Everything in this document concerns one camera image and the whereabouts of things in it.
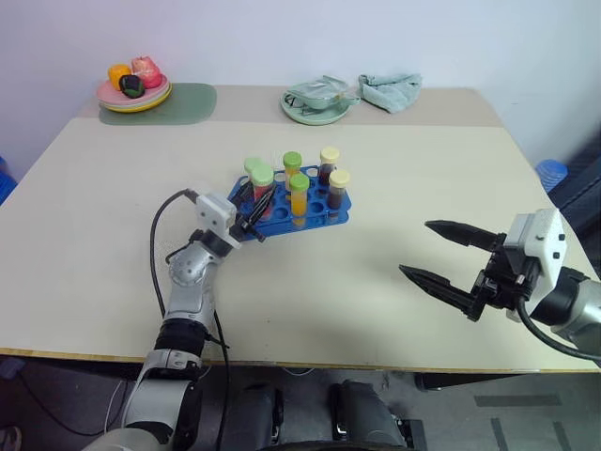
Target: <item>table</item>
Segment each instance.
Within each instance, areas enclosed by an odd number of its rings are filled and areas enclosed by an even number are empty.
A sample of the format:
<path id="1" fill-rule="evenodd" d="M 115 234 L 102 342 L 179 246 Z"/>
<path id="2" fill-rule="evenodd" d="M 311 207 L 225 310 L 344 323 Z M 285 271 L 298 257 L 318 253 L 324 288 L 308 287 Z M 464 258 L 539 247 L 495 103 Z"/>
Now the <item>table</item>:
<path id="1" fill-rule="evenodd" d="M 292 123 L 274 86 L 217 86 L 210 120 L 114 127 L 88 104 L 0 209 L 0 353 L 141 362 L 161 318 L 148 267 L 154 212 L 190 187 L 229 193 L 256 155 L 317 163 L 341 149 L 353 202 L 344 225 L 246 243 L 217 276 L 217 308 L 235 363 L 438 372 L 598 371 L 547 348 L 504 312 L 472 323 L 427 296 L 400 263 L 469 289 L 488 254 L 423 226 L 449 219 L 507 231 L 551 207 L 532 168 L 472 90 L 425 89 L 398 115 L 360 104 L 326 127 Z M 179 201 L 157 233 L 164 257 L 197 224 Z M 566 226 L 566 266 L 593 269 Z M 205 358 L 220 360 L 217 346 Z"/>

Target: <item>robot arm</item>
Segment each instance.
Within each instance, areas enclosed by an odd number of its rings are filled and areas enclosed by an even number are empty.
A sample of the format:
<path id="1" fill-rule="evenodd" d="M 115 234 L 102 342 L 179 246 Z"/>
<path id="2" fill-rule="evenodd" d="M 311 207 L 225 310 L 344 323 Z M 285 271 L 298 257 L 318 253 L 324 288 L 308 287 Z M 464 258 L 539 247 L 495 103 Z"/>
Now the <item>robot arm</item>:
<path id="1" fill-rule="evenodd" d="M 540 340 L 555 350 L 601 362 L 601 284 L 581 272 L 562 267 L 565 234 L 555 209 L 520 214 L 507 234 L 472 225 L 429 221 L 426 226 L 442 237 L 473 245 L 492 255 L 471 292 L 451 285 L 432 272 L 401 265 L 400 270 L 425 292 L 460 309 L 477 321 L 488 304 L 505 308 Z M 578 348 L 567 347 L 545 335 L 532 320 Z"/>
<path id="2" fill-rule="evenodd" d="M 243 186 L 232 201 L 219 194 L 196 197 L 196 213 L 203 231 L 169 259 L 171 294 L 159 336 L 148 354 L 126 404 L 120 429 L 115 429 L 85 451 L 185 450 L 196 440 L 202 394 L 201 354 L 206 341 L 221 344 L 209 333 L 215 313 L 213 281 L 219 265 L 240 248 L 247 233 L 271 201 L 274 191 L 255 203 L 249 217 L 238 213 L 249 195 Z"/>

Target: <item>yellow plate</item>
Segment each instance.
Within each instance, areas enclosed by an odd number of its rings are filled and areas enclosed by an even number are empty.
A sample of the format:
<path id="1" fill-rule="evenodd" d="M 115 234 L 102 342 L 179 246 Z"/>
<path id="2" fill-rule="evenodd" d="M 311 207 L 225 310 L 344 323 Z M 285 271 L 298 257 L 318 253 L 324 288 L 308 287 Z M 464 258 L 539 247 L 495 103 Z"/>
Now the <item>yellow plate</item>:
<path id="1" fill-rule="evenodd" d="M 107 110 L 115 111 L 117 113 L 137 113 L 139 111 L 149 110 L 150 108 L 154 108 L 155 106 L 163 103 L 169 97 L 169 94 L 171 94 L 172 89 L 173 86 L 169 84 L 169 88 L 165 91 L 165 93 L 162 96 L 160 96 L 155 101 L 152 101 L 151 103 L 147 103 L 146 105 L 140 105 L 134 108 L 114 108 L 112 106 L 102 104 L 102 107 L 106 108 Z"/>

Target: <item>green towel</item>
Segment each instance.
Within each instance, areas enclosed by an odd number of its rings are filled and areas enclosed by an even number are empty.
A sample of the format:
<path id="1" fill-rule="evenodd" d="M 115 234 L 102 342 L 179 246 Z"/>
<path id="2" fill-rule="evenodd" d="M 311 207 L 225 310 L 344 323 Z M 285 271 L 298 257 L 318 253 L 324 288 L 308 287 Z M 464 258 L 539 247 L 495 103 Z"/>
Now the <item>green towel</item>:
<path id="1" fill-rule="evenodd" d="M 359 95 L 389 113 L 398 113 L 412 105 L 421 89 L 422 75 L 419 73 L 390 77 L 359 76 Z"/>

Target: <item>table edge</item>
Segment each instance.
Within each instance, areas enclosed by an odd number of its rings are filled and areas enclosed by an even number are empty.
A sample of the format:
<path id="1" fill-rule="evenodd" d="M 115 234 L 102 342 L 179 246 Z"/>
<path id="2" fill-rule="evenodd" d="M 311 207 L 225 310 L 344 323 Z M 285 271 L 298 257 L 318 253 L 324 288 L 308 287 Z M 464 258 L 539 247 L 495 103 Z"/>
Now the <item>table edge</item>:
<path id="1" fill-rule="evenodd" d="M 20 350 L 0 348 L 0 355 L 13 357 L 42 357 L 57 360 L 80 360 L 89 362 L 110 362 L 119 364 L 142 364 L 145 357 L 129 357 L 120 355 L 80 354 L 76 352 L 55 352 L 50 350 Z M 223 361 L 205 360 L 205 365 L 223 365 Z M 388 366 L 388 365 L 353 365 L 353 364 L 313 364 L 296 362 L 260 362 L 260 361 L 231 361 L 236 366 L 283 366 L 296 368 L 322 369 L 368 369 L 403 371 L 413 373 L 456 373 L 456 374 L 562 374 L 562 373 L 596 373 L 601 374 L 601 368 L 590 369 L 503 369 L 503 368 L 432 368 L 419 366 Z"/>

